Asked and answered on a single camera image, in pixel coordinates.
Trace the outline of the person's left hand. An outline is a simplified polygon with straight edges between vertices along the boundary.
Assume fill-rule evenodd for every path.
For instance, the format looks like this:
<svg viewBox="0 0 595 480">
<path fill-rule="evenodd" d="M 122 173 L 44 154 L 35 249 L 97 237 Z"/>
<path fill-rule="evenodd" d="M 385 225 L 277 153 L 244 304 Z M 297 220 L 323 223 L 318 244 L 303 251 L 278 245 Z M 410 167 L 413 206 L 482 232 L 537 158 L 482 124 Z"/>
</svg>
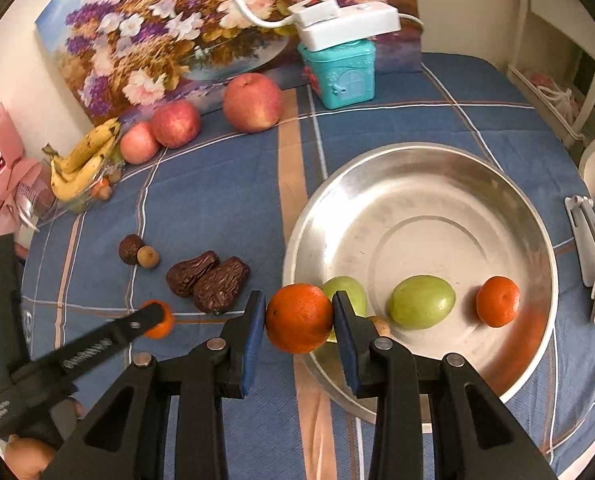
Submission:
<svg viewBox="0 0 595 480">
<path fill-rule="evenodd" d="M 65 441 L 84 415 L 84 408 L 76 399 L 68 398 L 52 406 L 49 415 Z M 40 440 L 11 436 L 4 450 L 4 461 L 17 479 L 39 479 L 55 454 L 55 448 Z"/>
</svg>

